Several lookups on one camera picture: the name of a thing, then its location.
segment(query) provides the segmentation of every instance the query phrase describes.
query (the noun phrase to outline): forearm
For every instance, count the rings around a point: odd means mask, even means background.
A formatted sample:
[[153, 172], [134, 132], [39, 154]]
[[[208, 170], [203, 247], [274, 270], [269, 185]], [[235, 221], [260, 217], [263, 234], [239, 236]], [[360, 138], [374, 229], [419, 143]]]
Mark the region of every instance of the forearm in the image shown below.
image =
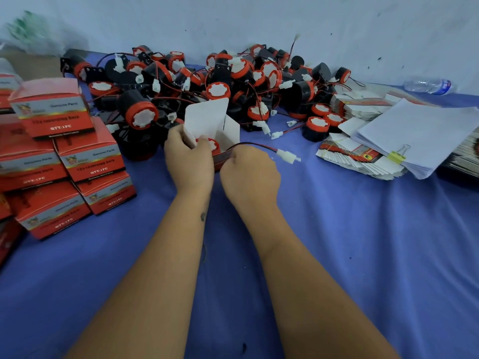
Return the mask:
[[241, 216], [261, 259], [287, 358], [397, 357], [276, 206]]
[[183, 358], [208, 203], [207, 196], [176, 196], [70, 358]]

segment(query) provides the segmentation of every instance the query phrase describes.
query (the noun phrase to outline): stack of papers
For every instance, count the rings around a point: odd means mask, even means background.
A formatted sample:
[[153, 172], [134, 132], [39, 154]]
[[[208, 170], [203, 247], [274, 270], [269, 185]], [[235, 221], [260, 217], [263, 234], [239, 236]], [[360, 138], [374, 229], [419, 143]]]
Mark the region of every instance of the stack of papers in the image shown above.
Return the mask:
[[330, 133], [320, 145], [316, 156], [343, 168], [382, 180], [392, 180], [406, 172], [403, 166], [351, 140], [344, 133]]
[[479, 128], [476, 128], [441, 164], [479, 179]]
[[402, 99], [351, 138], [425, 179], [479, 127], [479, 109], [438, 108]]
[[344, 116], [347, 120], [356, 117], [371, 121], [400, 100], [400, 98], [393, 96], [390, 96], [390, 98], [382, 98], [368, 90], [347, 91], [344, 94], [334, 95], [331, 98], [330, 106], [333, 112]]

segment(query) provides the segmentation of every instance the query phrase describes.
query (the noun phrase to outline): green object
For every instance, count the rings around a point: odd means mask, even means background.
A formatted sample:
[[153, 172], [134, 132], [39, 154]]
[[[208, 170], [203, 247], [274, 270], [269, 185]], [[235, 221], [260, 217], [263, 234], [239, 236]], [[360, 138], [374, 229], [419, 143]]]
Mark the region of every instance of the green object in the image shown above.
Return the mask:
[[23, 16], [7, 23], [10, 35], [25, 44], [31, 44], [37, 39], [48, 37], [48, 24], [44, 17], [30, 11], [24, 11]]

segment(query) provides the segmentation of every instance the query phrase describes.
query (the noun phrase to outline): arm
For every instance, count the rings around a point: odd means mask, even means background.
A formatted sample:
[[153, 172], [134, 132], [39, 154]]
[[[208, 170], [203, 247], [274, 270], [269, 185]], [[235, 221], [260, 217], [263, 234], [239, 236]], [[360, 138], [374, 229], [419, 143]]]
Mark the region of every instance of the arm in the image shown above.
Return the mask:
[[214, 167], [208, 142], [190, 150], [181, 128], [172, 129], [165, 143], [177, 195], [68, 358], [183, 358]]
[[286, 357], [398, 358], [284, 220], [269, 156], [238, 146], [220, 174], [258, 250]]

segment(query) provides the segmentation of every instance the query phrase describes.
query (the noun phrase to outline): hand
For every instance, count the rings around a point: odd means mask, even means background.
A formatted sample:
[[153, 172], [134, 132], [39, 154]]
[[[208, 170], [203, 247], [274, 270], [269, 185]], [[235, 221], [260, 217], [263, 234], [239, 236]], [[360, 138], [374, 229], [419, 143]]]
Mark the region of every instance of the hand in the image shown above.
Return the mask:
[[220, 176], [226, 196], [240, 215], [276, 206], [281, 176], [266, 152], [247, 145], [235, 147]]
[[165, 142], [165, 159], [178, 193], [204, 194], [213, 188], [215, 167], [207, 139], [200, 138], [194, 149], [183, 142], [183, 125], [173, 127]]

